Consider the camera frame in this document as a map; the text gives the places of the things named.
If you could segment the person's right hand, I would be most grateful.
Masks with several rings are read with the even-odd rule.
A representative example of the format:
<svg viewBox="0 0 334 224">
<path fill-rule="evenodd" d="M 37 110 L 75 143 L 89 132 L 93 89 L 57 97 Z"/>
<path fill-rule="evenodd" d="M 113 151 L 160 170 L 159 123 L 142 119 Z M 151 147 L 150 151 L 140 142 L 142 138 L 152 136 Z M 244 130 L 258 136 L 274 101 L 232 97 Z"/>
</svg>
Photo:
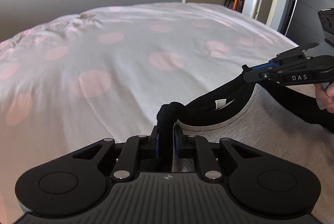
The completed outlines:
<svg viewBox="0 0 334 224">
<path fill-rule="evenodd" d="M 321 84 L 315 84 L 315 96 L 318 107 L 329 113 L 334 113 L 334 84 L 331 83 L 326 89 Z"/>
</svg>

